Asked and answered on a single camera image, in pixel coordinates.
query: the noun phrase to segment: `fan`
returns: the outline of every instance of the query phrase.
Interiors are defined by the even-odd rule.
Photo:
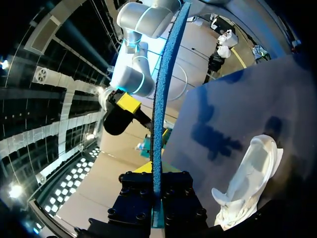
[[[41,68],[36,74],[36,80],[44,84],[48,76],[47,68]]]

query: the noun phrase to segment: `yellow object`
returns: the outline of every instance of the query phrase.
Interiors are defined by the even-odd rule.
[[[241,65],[246,68],[246,64],[243,62],[243,60],[241,59],[241,57],[238,55],[238,53],[236,52],[236,50],[234,49],[234,47],[231,49],[231,51],[236,55],[236,57],[238,58],[238,60],[240,61]]]
[[[174,168],[172,165],[169,165],[166,162],[162,162],[162,170],[163,173],[168,173],[168,172],[181,172],[180,170],[178,170],[177,168]],[[140,168],[136,169],[135,171],[133,171],[134,173],[142,173],[142,172],[146,172],[146,173],[152,173],[152,162],[147,162],[145,165],[141,166]]]
[[[141,102],[131,97],[129,94],[125,93],[117,102],[117,105],[124,110],[127,110],[133,114],[139,109],[141,106]]]

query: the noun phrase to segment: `screw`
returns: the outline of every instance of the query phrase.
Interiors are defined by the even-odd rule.
[[[171,196],[171,195],[173,195],[175,193],[175,191],[172,189],[172,188],[170,188],[169,190],[167,190],[166,192],[165,192],[165,194],[167,195],[167,196]]]
[[[139,220],[139,221],[143,221],[145,219],[146,215],[145,213],[140,213],[136,216],[136,218]]]
[[[166,219],[168,219],[169,221],[174,220],[174,219],[175,219],[175,214],[174,214],[174,213],[168,214],[168,215],[166,216]]]
[[[121,195],[127,195],[128,193],[129,193],[129,189],[128,188],[125,188],[125,187],[123,187],[122,189],[121,189],[121,192],[120,192],[120,194]]]
[[[114,208],[108,209],[108,215],[109,216],[114,216],[117,213],[117,211]]]
[[[145,195],[147,195],[148,194],[148,191],[146,190],[146,189],[142,189],[141,191],[140,191],[140,195],[141,196],[145,196]]]
[[[190,194],[192,194],[193,191],[194,191],[194,190],[193,190],[192,187],[188,187],[188,188],[185,189],[185,193],[186,193],[187,196],[190,195]]]
[[[200,209],[197,210],[196,214],[198,216],[203,216],[203,215],[206,215],[206,213],[207,213],[207,210],[205,208],[200,208]]]

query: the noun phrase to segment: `floor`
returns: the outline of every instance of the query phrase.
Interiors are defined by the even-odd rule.
[[[204,21],[204,25],[207,27],[209,26],[209,23]],[[247,35],[240,27],[234,26],[234,28],[236,29],[239,43],[231,50],[231,56],[225,60],[222,68],[218,72],[213,73],[212,76],[214,78],[221,78],[255,64],[252,53],[253,43],[247,38]],[[215,38],[219,37],[218,33],[214,32],[212,29],[210,29],[210,31]]]

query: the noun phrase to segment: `yellow line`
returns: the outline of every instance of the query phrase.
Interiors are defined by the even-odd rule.
[[[238,58],[238,60],[240,61],[240,63],[242,64],[242,66],[244,68],[246,68],[246,64],[243,62],[243,60],[241,59],[241,57],[238,55],[238,53],[236,52],[236,50],[234,49],[234,47],[231,49],[231,51],[236,55],[236,57]]]

